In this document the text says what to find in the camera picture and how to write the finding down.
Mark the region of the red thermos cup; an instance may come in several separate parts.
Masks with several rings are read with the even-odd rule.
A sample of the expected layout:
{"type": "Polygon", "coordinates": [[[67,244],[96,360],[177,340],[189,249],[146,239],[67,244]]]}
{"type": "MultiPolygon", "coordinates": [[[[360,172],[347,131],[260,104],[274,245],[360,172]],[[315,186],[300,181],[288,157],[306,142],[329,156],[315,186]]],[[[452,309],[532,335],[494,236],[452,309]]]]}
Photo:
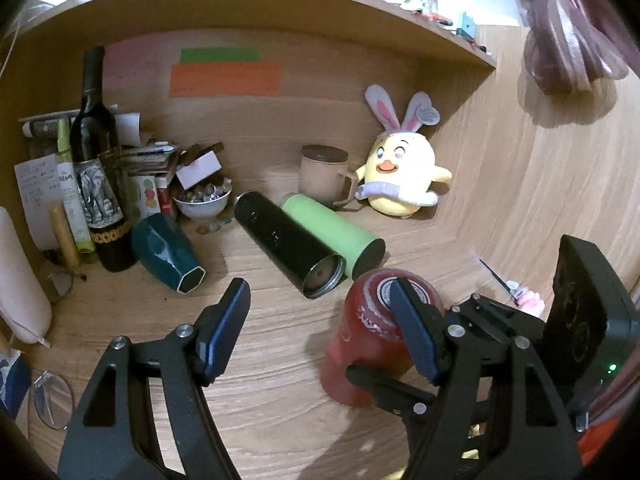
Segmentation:
{"type": "Polygon", "coordinates": [[[340,324],[326,348],[320,366],[320,382],[334,401],[348,406],[367,406],[370,393],[346,378],[354,363],[380,370],[399,379],[412,367],[412,359],[390,310],[390,285],[408,278],[426,304],[442,309],[439,293],[419,275],[401,269],[381,268],[354,281],[344,301],[340,324]]]}

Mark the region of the teal hexagonal cup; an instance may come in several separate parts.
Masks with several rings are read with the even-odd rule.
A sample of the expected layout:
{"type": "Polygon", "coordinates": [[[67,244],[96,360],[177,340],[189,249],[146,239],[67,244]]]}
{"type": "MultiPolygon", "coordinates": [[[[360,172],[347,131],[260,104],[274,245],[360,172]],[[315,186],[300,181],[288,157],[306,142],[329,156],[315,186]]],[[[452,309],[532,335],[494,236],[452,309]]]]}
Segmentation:
{"type": "Polygon", "coordinates": [[[132,244],[145,269],[181,295],[190,294],[205,278],[191,241],[167,214],[141,220],[132,231],[132,244]]]}

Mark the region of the eyeglasses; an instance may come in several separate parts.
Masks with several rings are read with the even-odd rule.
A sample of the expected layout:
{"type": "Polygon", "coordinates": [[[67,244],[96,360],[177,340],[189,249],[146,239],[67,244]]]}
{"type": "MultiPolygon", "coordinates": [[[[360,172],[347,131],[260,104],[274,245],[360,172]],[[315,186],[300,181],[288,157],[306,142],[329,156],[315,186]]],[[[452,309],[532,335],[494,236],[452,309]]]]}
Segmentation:
{"type": "Polygon", "coordinates": [[[75,405],[72,389],[63,377],[44,370],[32,383],[32,400],[38,417],[48,428],[67,428],[75,405]]]}

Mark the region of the blue white tissue box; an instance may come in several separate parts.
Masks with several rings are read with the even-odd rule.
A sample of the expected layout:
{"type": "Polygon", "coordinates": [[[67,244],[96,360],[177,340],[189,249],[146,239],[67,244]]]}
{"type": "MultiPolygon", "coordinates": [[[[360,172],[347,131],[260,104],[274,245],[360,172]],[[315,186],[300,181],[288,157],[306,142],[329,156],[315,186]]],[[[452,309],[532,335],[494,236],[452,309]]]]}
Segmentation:
{"type": "Polygon", "coordinates": [[[8,356],[1,356],[1,409],[13,420],[28,395],[32,384],[32,371],[20,350],[13,349],[8,356]]]}

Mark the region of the green thermos bottle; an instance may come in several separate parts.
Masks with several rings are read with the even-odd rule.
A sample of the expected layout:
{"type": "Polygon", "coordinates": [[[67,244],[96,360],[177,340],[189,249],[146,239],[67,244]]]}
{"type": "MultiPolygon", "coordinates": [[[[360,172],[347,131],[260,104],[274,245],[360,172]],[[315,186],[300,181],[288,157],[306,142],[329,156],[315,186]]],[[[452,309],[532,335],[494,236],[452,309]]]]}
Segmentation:
{"type": "Polygon", "coordinates": [[[292,194],[281,209],[345,260],[352,280],[378,268],[386,254],[385,240],[345,220],[335,211],[303,194],[292,194]]]}

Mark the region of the pink mug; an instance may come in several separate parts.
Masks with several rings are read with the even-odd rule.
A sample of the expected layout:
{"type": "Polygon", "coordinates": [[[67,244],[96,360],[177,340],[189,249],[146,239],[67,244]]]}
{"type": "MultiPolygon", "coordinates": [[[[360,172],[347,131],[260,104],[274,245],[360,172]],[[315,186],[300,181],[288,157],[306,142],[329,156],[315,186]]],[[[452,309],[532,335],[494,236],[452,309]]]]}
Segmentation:
{"type": "Polygon", "coordinates": [[[4,207],[1,207],[0,258],[1,316],[4,322],[24,344],[42,344],[49,348],[46,336],[52,321],[51,304],[4,207]]]}

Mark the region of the yellow wooden stick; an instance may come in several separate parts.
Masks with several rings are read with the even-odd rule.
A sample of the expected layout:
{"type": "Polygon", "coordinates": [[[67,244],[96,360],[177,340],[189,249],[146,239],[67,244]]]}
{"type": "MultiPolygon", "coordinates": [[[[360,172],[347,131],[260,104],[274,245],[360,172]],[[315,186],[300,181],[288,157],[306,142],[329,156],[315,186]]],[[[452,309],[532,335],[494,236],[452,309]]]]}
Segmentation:
{"type": "Polygon", "coordinates": [[[66,266],[71,269],[78,269],[81,264],[80,255],[73,234],[70,232],[63,204],[60,202],[52,203],[48,211],[52,230],[58,241],[58,246],[60,246],[66,266]]]}

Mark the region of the colourful dotted white can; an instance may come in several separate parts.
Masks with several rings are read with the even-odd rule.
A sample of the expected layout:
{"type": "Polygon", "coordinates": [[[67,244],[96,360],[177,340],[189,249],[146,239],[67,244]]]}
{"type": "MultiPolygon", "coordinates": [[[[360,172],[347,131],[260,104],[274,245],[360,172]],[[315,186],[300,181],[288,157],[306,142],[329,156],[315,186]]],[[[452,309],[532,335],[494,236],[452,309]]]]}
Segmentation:
{"type": "Polygon", "coordinates": [[[140,221],[160,212],[155,180],[152,176],[131,176],[131,213],[140,221]]]}

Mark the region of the dark wine bottle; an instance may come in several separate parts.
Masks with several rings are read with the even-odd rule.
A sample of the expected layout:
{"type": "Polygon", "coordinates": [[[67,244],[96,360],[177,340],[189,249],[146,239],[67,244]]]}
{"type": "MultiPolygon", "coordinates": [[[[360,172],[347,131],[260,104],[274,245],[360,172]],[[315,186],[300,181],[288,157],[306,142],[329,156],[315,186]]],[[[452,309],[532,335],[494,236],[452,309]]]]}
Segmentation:
{"type": "Polygon", "coordinates": [[[81,104],[70,130],[70,148],[85,219],[100,263],[107,271],[133,266],[132,225],[122,195],[120,144],[114,114],[103,102],[105,49],[84,54],[81,104]]]}

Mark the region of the white bowl with trinkets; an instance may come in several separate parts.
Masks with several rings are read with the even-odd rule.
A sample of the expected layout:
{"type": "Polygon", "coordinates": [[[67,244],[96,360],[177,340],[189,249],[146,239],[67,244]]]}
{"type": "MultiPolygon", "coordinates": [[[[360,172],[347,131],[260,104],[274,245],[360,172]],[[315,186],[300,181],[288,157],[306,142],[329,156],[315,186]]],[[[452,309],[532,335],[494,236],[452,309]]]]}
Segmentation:
{"type": "Polygon", "coordinates": [[[200,183],[174,197],[179,211],[191,220],[215,219],[227,207],[232,193],[232,180],[200,183]]]}

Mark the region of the white handwritten note paper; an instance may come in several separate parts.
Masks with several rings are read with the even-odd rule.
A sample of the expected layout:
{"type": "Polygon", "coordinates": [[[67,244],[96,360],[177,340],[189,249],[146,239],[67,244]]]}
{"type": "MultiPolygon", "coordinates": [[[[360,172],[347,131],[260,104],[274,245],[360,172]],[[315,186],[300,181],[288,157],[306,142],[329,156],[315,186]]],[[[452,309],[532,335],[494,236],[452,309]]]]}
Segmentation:
{"type": "Polygon", "coordinates": [[[21,162],[14,172],[32,241],[40,252],[58,249],[49,214],[49,206],[62,200],[56,155],[21,162]]]}

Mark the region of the stack of books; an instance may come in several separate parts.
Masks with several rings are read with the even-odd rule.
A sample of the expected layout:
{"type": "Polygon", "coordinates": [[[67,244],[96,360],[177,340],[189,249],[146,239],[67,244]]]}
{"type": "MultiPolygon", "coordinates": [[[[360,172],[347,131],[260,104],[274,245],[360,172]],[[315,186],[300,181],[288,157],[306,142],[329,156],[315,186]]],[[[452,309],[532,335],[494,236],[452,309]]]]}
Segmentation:
{"type": "Polygon", "coordinates": [[[180,150],[168,142],[155,142],[142,148],[126,148],[120,154],[127,177],[152,177],[158,188],[169,188],[174,180],[180,150]]]}

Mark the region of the brown tied curtain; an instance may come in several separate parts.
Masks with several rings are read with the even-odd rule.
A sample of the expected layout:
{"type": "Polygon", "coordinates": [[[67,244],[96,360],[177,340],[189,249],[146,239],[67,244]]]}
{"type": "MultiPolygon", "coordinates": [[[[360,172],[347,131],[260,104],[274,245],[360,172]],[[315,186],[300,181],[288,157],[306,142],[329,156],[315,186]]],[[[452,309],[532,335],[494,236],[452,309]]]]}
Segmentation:
{"type": "Polygon", "coordinates": [[[627,53],[593,24],[582,0],[523,0],[523,8],[524,64],[544,93],[569,96],[628,76],[627,53]]]}

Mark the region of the orange sticky note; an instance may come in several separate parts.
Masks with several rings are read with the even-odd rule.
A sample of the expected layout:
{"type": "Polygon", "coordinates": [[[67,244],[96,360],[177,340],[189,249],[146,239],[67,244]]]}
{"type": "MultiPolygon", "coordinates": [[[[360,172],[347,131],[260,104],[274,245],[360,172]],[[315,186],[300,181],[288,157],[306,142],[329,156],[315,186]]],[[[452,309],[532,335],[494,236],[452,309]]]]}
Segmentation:
{"type": "Polygon", "coordinates": [[[282,67],[267,62],[206,62],[171,66],[169,96],[277,96],[282,67]]]}

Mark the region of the green sticky note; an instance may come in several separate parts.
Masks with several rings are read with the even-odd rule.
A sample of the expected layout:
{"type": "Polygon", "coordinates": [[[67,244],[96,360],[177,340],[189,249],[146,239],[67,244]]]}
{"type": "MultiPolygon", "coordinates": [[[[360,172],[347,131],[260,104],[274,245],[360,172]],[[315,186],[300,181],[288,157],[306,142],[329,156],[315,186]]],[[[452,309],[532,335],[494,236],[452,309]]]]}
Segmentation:
{"type": "Polygon", "coordinates": [[[260,51],[251,47],[202,47],[182,49],[179,63],[244,63],[261,59],[260,51]]]}

